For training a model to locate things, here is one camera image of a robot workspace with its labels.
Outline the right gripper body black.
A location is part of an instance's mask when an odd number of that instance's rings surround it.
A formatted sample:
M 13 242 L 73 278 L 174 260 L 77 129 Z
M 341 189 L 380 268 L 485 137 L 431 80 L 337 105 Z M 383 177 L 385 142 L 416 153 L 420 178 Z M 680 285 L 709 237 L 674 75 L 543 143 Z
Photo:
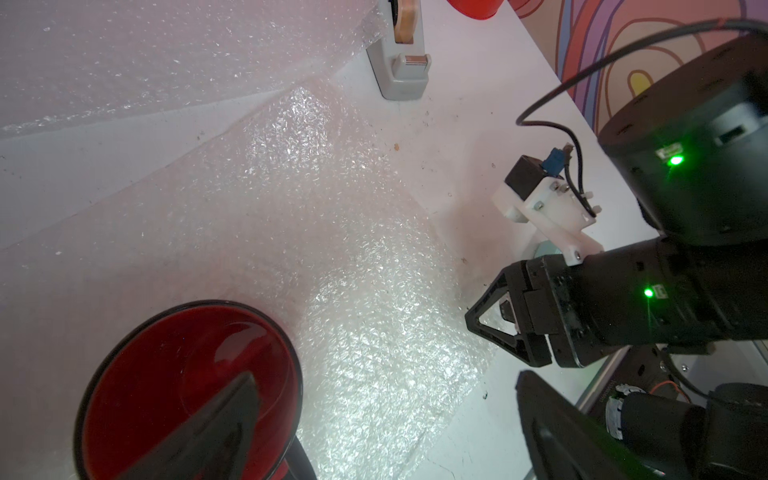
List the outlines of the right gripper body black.
M 660 282 L 656 251 L 610 251 L 568 266 L 561 255 L 521 263 L 521 354 L 531 367 L 582 368 L 624 346 L 651 345 Z

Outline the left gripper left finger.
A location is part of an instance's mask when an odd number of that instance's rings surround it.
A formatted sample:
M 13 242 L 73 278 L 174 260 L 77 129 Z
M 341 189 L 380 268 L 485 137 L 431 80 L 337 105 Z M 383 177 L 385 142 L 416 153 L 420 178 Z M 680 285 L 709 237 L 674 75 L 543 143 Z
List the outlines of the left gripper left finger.
M 121 479 L 240 479 L 260 408 L 253 375 L 239 374 Z

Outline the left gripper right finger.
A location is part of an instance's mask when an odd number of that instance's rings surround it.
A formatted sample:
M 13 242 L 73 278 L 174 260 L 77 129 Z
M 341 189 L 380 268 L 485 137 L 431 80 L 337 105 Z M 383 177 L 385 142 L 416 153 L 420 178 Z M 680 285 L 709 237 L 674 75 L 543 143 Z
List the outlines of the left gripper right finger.
M 655 479 L 650 469 L 531 370 L 516 384 L 526 446 L 538 479 Z

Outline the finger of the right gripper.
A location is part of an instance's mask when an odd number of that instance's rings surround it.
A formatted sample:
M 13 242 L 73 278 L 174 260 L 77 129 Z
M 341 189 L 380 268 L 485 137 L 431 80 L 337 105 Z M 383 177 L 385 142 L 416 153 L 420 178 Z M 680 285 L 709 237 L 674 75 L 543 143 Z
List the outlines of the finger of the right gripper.
M 467 329 L 530 367 L 552 363 L 547 340 L 535 332 L 525 294 L 533 287 L 524 263 L 501 270 L 465 314 Z

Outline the red mug black handle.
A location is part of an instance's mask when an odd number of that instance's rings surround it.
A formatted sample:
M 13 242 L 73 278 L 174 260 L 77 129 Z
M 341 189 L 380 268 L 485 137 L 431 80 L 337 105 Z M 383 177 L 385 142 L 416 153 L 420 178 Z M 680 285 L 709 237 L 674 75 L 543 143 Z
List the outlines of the red mug black handle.
M 260 408 L 240 479 L 314 478 L 297 437 L 304 385 L 296 349 L 268 315 L 226 300 L 163 311 L 105 357 L 75 421 L 77 475 L 121 479 L 244 372 L 255 379 Z

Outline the bubble wrap sheet around mug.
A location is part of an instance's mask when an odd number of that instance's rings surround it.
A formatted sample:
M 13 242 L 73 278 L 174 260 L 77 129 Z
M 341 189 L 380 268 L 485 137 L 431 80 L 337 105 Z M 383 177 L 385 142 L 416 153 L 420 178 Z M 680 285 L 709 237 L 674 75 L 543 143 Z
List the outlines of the bubble wrap sheet around mug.
M 71 479 L 108 352 L 176 305 L 250 305 L 304 371 L 299 438 L 322 479 L 406 479 L 489 362 L 459 260 L 325 81 L 1 253 L 1 475 Z

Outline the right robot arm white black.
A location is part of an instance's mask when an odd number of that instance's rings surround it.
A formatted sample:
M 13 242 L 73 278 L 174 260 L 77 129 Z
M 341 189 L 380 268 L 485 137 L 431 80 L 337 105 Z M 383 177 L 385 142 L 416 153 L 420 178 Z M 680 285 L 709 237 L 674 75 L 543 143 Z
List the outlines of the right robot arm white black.
M 676 354 L 767 336 L 767 25 L 708 20 L 636 40 L 564 89 L 658 43 L 714 31 L 736 38 L 678 67 L 624 106 L 598 141 L 635 196 L 653 240 L 605 250 L 585 234 L 597 209 L 572 140 L 524 156 L 495 192 L 556 253 L 500 271 L 468 309 L 467 329 L 522 361 L 521 426 L 539 479 L 763 479 L 767 389 L 725 383 L 703 404 L 618 384 L 602 420 L 538 374 L 581 368 L 627 346 L 653 346 L 682 392 Z

